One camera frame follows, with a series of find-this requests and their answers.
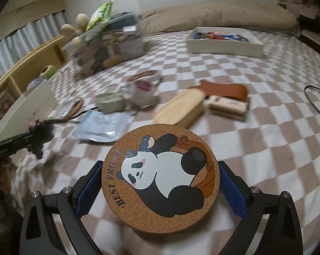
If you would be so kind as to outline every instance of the white and brown checkered blanket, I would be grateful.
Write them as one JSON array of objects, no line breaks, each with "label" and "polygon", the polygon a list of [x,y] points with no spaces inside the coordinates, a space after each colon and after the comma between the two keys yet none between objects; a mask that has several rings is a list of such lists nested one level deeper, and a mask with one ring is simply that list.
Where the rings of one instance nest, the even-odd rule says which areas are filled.
[{"label": "white and brown checkered blanket", "polygon": [[[303,89],[320,87],[320,55],[294,37],[253,32],[265,45],[265,58],[188,54],[184,39],[189,32],[156,35],[145,39],[148,53],[113,68],[80,79],[69,62],[51,81],[59,103],[79,96],[85,109],[94,105],[102,87],[120,83],[137,72],[161,70],[160,104],[201,79],[217,83],[243,83],[251,96],[246,122],[232,121],[206,112],[191,126],[236,175],[263,192],[292,194],[299,215],[305,254],[320,240],[320,114],[307,101]],[[310,94],[320,109],[320,94]],[[152,123],[153,110],[134,116],[128,130]],[[104,160],[111,145],[76,140],[75,124],[55,129],[45,144],[43,159],[26,154],[12,181],[11,193],[24,207],[30,193],[57,193],[74,185],[97,160]],[[210,213],[198,224],[171,235],[140,234],[120,221],[102,192],[90,213],[82,218],[89,234],[108,254],[218,254],[240,219],[234,217],[220,193]],[[66,249],[75,253],[56,218]]]}]

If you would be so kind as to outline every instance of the beige pillow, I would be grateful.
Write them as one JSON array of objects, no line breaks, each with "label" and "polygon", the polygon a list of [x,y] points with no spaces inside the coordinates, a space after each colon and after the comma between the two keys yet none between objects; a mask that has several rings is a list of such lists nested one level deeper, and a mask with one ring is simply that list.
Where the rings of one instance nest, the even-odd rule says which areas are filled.
[{"label": "beige pillow", "polygon": [[291,29],[296,17],[277,5],[206,3],[175,6],[144,12],[140,28],[144,35],[192,30],[195,27],[257,26]]}]

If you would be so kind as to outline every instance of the blue bird illustration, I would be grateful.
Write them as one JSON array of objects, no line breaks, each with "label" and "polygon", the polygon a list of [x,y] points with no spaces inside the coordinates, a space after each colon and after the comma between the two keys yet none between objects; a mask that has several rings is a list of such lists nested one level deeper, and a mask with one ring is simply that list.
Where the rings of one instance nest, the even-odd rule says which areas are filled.
[{"label": "blue bird illustration", "polygon": [[140,145],[140,151],[149,152],[150,148],[154,145],[154,138],[150,135],[146,135],[142,138],[142,143]]}]

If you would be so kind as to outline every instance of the white plastic package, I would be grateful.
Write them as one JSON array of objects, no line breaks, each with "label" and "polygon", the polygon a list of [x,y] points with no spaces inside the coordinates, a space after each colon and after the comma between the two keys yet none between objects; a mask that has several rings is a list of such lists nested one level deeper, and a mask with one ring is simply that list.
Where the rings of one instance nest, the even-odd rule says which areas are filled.
[{"label": "white plastic package", "polygon": [[129,119],[130,114],[127,112],[104,114],[89,111],[74,131],[74,137],[85,141],[115,142],[124,134]]}]

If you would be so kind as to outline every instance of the green snack bag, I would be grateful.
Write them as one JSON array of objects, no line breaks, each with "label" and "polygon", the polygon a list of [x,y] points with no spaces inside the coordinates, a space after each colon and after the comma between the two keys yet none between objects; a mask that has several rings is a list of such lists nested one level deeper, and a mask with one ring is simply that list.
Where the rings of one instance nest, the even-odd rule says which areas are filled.
[{"label": "green snack bag", "polygon": [[114,1],[104,3],[93,13],[87,25],[86,32],[93,29],[98,23],[108,22],[110,20],[113,2]]}]

